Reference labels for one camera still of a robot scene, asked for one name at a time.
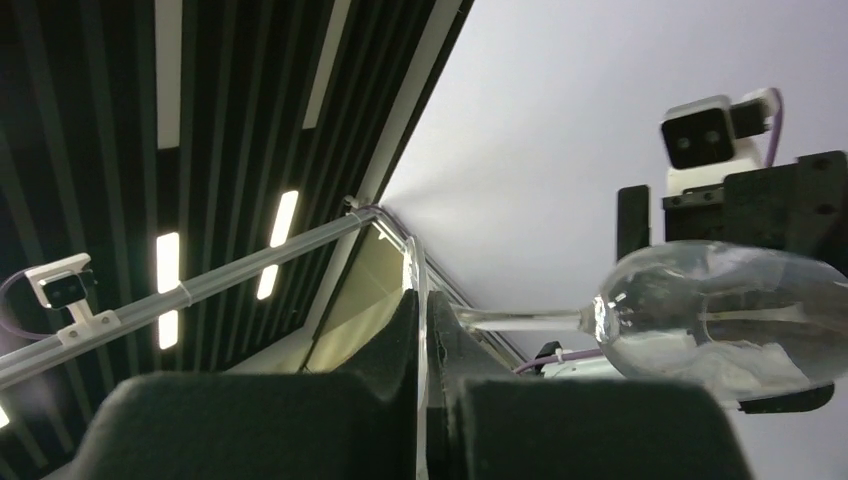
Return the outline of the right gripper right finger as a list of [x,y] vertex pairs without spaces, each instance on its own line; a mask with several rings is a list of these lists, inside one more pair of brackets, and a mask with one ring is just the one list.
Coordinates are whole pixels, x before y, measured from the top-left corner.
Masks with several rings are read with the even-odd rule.
[[427,306],[435,479],[748,479],[718,404],[667,382],[544,380],[512,373],[459,324],[448,297]]

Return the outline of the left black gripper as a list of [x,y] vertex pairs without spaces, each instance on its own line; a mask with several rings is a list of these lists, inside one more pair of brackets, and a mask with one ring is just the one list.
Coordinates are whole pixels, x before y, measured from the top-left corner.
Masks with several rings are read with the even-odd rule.
[[[662,199],[664,238],[718,240],[814,258],[847,277],[847,155],[828,151],[796,163],[731,174]],[[619,189],[616,259],[650,246],[650,189]],[[746,414],[809,412],[833,397],[818,388],[744,401]]]

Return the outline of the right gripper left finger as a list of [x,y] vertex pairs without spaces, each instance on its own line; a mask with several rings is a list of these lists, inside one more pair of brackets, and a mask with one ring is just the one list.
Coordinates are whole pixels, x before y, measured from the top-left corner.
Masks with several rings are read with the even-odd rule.
[[417,294],[338,368],[312,374],[158,373],[100,406],[73,479],[412,479]]

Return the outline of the wine glass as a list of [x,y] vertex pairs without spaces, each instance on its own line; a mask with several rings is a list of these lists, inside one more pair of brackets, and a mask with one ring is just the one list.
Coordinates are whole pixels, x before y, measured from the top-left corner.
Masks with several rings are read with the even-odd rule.
[[744,401],[847,380],[847,280],[783,251],[678,241],[620,260],[582,307],[451,305],[512,373],[544,380],[656,381],[722,409],[748,479],[843,479],[847,396],[809,412],[746,414]]

